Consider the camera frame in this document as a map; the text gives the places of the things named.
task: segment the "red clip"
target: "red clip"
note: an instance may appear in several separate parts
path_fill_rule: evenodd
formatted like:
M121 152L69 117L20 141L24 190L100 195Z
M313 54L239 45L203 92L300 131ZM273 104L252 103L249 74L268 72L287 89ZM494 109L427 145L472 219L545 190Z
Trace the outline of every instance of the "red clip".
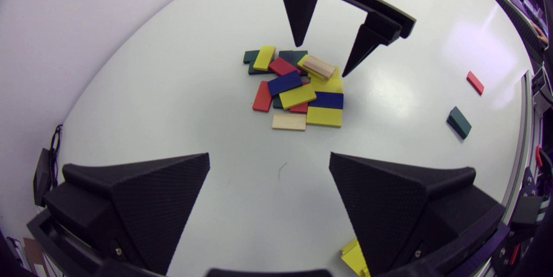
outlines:
M536 162L537 166L541 168L541 166L543 166L543 162L541 162L540 149L541 147L539 145L536 146Z
M513 249L513 254L511 255L511 259L509 260L509 265L513 265L515 263L519 249L520 249L520 244L516 245L515 248Z

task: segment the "red object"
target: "red object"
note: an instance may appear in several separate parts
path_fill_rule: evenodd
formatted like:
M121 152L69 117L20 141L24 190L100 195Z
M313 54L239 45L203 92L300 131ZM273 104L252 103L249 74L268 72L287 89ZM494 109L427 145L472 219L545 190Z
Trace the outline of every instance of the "red object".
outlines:
M536 162L537 166L541 168L541 166L543 166L543 162L541 162L540 149L541 147L539 145L536 146Z
M292 107L290 108L290 112L292 112L292 113L304 113L304 114L307 114L307 113L308 113L308 104L309 104L309 103L304 103L304 104L292 106Z
M255 96L255 100L253 100L253 106L251 108L254 110L269 111L272 100L273 98L271 98L271 94L269 93L269 86L267 86L267 82L263 81L259 84L257 95Z
M482 92L484 92L484 85L472 74L472 72L468 72L467 75L468 82L476 89L476 92L481 96Z
M517 259L518 251L520 249L520 244L516 245L513 249L513 254L511 255L511 259L509 260L509 265L515 264L515 260Z
M269 68L275 72L278 76L282 76L285 74L288 74L290 72L294 72L295 70L298 71L298 74L301 74L300 70L298 70L295 66L292 64L286 62L281 57L276 58L273 62L269 64Z

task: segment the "red block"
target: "red block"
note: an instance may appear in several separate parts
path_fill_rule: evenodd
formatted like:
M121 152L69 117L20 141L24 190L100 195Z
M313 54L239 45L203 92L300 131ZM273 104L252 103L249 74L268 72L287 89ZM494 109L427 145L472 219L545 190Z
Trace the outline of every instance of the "red block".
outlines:
M301 74L300 70L298 70L295 66L292 64L286 62L281 57L276 58L273 62L269 64L269 68L275 72L278 76L282 76L285 74L288 74L293 71L298 71L298 74Z
M482 92L484 92L484 85L472 74L472 72L468 72L467 75L468 82L476 89L476 92L481 96Z
M267 82L263 81L259 84L257 95L255 96L255 100L253 100L253 106L251 108L254 110L269 111L272 100L273 98L271 98L269 86L267 86Z
M308 83L308 82L302 82L302 84L305 86L306 84L309 84L309 83ZM292 107L290 108L290 112L291 112L291 113L303 113L303 114L307 114L307 113L308 113L308 105L309 105L309 103L304 103L304 104L292 106Z
M537 166L541 168L541 166L543 166L543 162L541 161L540 149L541 147L539 145L536 146L536 162Z

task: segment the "person's hand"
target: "person's hand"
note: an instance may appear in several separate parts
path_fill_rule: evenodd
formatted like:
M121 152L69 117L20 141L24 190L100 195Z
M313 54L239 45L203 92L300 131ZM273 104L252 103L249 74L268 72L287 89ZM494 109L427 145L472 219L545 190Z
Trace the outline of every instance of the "person's hand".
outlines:
M530 23L532 23L533 28L537 32L537 39L541 40L544 44L549 45L549 40L547 39L547 36L543 34L541 29L535 23L533 23L533 21L530 21Z

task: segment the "yellow block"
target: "yellow block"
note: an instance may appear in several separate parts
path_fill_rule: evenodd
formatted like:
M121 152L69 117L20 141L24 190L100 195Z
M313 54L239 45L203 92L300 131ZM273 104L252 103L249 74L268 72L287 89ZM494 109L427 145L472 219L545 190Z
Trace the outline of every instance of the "yellow block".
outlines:
M317 92L343 93L343 85L340 78L330 78L330 80L324 81L312 77L310 85L312 85L313 90Z
M336 68L336 70L332 73L332 76L330 76L330 79L332 80L333 78L341 78L340 77L340 66L335 66L334 68Z
M273 59L275 49L276 48L272 45L261 46L261 49L259 49L259 53L257 54L257 59L255 59L255 62L253 63L253 68L255 70L269 70L269 63L271 63L271 60Z
M308 107L308 124L342 127L342 110Z
M307 103L315 100L317 95L313 90L311 84L306 84L292 90L282 92L280 94L280 101L282 102L282 108L287 110L292 106Z
M357 238L342 248L341 258L360 277L371 277Z
M316 77L316 78L319 78L320 80L328 80L328 78L324 77L323 75L318 74L317 72L314 72L314 71L311 70L310 68L304 66L304 62L305 62L305 60L307 60L308 57L309 57L309 55L306 54L306 55L300 60L300 62L298 62L298 67L301 68L302 70L308 72L308 77Z

